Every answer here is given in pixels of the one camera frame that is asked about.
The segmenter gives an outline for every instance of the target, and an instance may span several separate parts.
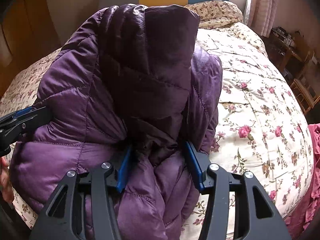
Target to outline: wooden furniture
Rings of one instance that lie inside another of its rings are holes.
[[[283,73],[284,68],[288,64],[291,57],[295,57],[299,62],[303,64],[302,69],[299,71],[298,77],[306,64],[312,59],[314,56],[314,51],[305,43],[303,37],[301,37],[298,33],[293,34],[294,42],[296,47],[290,47],[286,43],[284,43],[281,39],[276,37],[273,33],[270,34],[269,40],[271,43],[275,43],[280,51],[283,52],[284,57],[282,58],[279,64],[275,64],[278,70]]]
[[[0,23],[0,98],[13,78],[61,47],[46,0],[14,0]]]
[[[303,75],[299,79],[295,78],[290,86],[304,115],[320,100],[320,95],[308,83]]]

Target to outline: quilted fabric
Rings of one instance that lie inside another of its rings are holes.
[[[180,6],[125,5],[98,11],[74,33],[34,104],[54,118],[16,143],[10,164],[12,184],[33,210],[68,170],[89,171],[130,138],[138,164],[115,196],[123,239],[180,237],[199,194],[176,141],[209,152],[222,86],[219,58],[195,46],[198,24]],[[89,199],[86,208],[92,236]]]

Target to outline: wooden cabinet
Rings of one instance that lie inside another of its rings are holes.
[[[0,97],[21,70],[60,47],[46,0],[14,0],[1,27]]]

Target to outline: pink curtain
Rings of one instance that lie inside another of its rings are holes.
[[[269,37],[278,0],[247,0],[244,23],[260,36]]]

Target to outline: floral bedspread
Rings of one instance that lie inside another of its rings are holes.
[[[11,112],[33,105],[36,100],[37,90],[43,74],[48,70],[52,61],[60,52],[60,49],[33,63],[22,70],[11,82],[9,88],[0,100],[0,117]],[[10,163],[14,144],[11,152],[5,158]],[[13,205],[28,227],[32,228],[38,215],[25,203],[19,194],[13,189]]]
[[[219,124],[210,159],[230,172],[252,171],[285,217],[308,189],[313,170],[311,137],[299,104],[268,60],[261,39],[241,23],[236,5],[210,1],[187,7],[201,17],[196,42],[218,55],[223,67]],[[0,101],[0,116],[33,104],[41,77],[59,51],[16,76]],[[17,212],[32,228],[37,215],[14,194]],[[207,197],[200,196],[183,225],[182,240],[198,240],[206,206]],[[234,217],[235,197],[230,194],[230,239]]]

